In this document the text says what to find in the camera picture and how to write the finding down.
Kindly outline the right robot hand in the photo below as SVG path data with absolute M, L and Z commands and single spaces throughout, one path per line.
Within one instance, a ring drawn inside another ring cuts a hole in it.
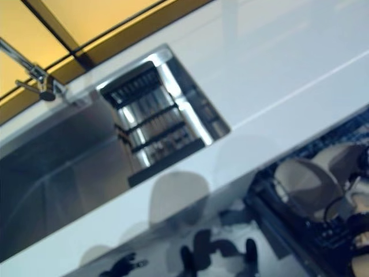
M 356 165 L 349 176 L 350 184 L 353 185 L 359 178 L 368 179 L 368 147 L 359 155 Z

